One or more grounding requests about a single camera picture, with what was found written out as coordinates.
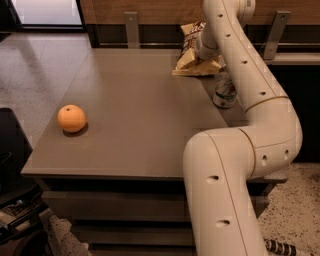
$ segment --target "gray floor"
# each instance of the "gray floor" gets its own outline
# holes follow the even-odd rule
[[[86,34],[16,33],[0,43],[0,107],[14,110],[32,147],[90,51]],[[320,164],[285,172],[288,182],[271,192],[259,218],[263,236],[320,254]],[[55,255],[88,255],[68,222],[50,211],[44,220]]]

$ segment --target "black chair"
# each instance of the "black chair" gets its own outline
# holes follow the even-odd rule
[[[21,247],[21,243],[17,243],[19,239],[43,229],[39,213],[48,207],[41,200],[42,190],[33,179],[21,175],[31,152],[14,112],[0,108],[0,210],[14,219],[3,225],[0,220],[0,251],[8,244],[20,244]],[[30,225],[18,230],[17,227],[27,220]]]

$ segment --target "orange fruit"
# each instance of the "orange fruit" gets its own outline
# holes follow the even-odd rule
[[[76,105],[66,105],[58,112],[58,123],[67,132],[78,132],[85,127],[87,120],[83,110]]]

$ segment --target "speckled floor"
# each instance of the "speckled floor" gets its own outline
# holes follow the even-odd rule
[[[34,147],[88,52],[86,34],[12,34],[0,43],[0,107],[16,113]],[[294,163],[259,217],[263,236],[320,254],[320,164]],[[88,255],[70,223],[43,213],[55,256]]]

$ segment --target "metal bar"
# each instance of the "metal bar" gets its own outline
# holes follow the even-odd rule
[[[128,48],[140,48],[138,13],[125,12]]]
[[[289,11],[276,11],[276,15],[267,38],[267,44],[264,49],[263,59],[274,59],[278,49],[279,41],[287,25],[287,21],[290,17],[290,14],[291,12]]]

